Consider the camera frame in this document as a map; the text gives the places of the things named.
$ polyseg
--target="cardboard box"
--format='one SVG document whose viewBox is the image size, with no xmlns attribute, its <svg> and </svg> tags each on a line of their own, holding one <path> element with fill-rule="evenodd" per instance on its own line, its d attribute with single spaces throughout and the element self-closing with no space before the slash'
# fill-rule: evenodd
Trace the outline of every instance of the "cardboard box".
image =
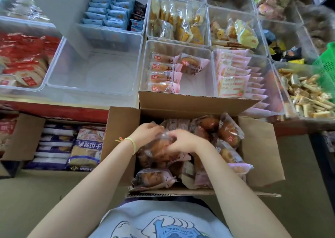
<svg viewBox="0 0 335 238">
<path fill-rule="evenodd" d="M 254 105 L 254 100 L 184 96 L 169 93 L 139 92 L 141 109 L 111 107 L 109 111 L 101 161 L 115 148 L 119 137 L 126 138 L 143 122 L 154 119 L 198 118 L 207 114 L 220 115 L 228 112 L 236 116 Z M 254 169 L 247 174 L 250 187 L 261 187 L 285 179 L 273 125 L 253 118 L 239 117 L 238 123 L 245 134 L 239 149 L 246 163 Z M 120 185 L 129 186 L 134 177 L 136 156 L 130 161 L 121 178 Z M 257 193 L 278 196 L 277 194 Z M 187 188 L 145 191 L 136 196 L 167 195 L 214 195 L 212 189 Z"/>
<path fill-rule="evenodd" d="M 32 160 L 42 134 L 44 122 L 44 118 L 19 114 L 12 138 L 0 161 Z M 0 176 L 10 176 L 2 163 L 0 164 Z"/>
</svg>

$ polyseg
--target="bracelet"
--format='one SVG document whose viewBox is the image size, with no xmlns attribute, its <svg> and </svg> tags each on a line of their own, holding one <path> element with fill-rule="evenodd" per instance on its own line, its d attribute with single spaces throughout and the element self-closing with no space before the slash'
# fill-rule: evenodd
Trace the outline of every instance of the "bracelet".
<svg viewBox="0 0 335 238">
<path fill-rule="evenodd" d="M 133 147 L 134 147 L 134 153 L 133 153 L 133 155 L 134 155 L 136 153 L 136 144 L 135 144 L 134 140 L 132 140 L 131 138 L 125 138 L 125 139 L 123 139 L 122 137 L 119 137 L 119 140 L 115 139 L 115 141 L 122 142 L 122 141 L 124 141 L 126 139 L 128 139 L 130 142 L 132 142 Z"/>
</svg>

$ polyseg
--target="cartoon print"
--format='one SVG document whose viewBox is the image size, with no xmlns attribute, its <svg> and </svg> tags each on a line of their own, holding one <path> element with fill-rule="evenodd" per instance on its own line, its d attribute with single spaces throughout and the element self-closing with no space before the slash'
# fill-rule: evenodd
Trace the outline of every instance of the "cartoon print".
<svg viewBox="0 0 335 238">
<path fill-rule="evenodd" d="M 127 221 L 120 222 L 111 238 L 210 238 L 199 232 L 192 222 L 171 216 L 154 218 L 142 231 Z"/>
</svg>

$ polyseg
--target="green plastic basket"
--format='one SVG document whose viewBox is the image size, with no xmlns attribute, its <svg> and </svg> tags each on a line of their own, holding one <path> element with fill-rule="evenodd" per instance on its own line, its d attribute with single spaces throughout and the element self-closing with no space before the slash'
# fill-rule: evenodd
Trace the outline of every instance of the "green plastic basket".
<svg viewBox="0 0 335 238">
<path fill-rule="evenodd" d="M 335 42 L 327 45 L 327 50 L 313 63 L 315 66 L 314 73 L 320 74 L 318 80 L 319 86 L 325 92 L 333 95 L 331 102 L 335 103 Z"/>
</svg>

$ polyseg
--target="floor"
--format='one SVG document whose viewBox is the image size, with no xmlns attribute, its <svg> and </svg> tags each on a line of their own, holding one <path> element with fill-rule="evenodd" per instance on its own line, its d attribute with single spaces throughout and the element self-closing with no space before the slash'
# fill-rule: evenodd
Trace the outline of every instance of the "floor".
<svg viewBox="0 0 335 238">
<path fill-rule="evenodd" d="M 262 198 L 294 238 L 333 237 L 335 217 L 308 136 L 278 139 L 286 181 L 260 191 L 281 194 Z M 83 174 L 22 171 L 0 180 L 0 234 L 24 238 L 81 179 Z M 110 208 L 122 202 L 127 188 L 118 188 Z M 223 219 L 216 197 L 202 198 Z"/>
</svg>

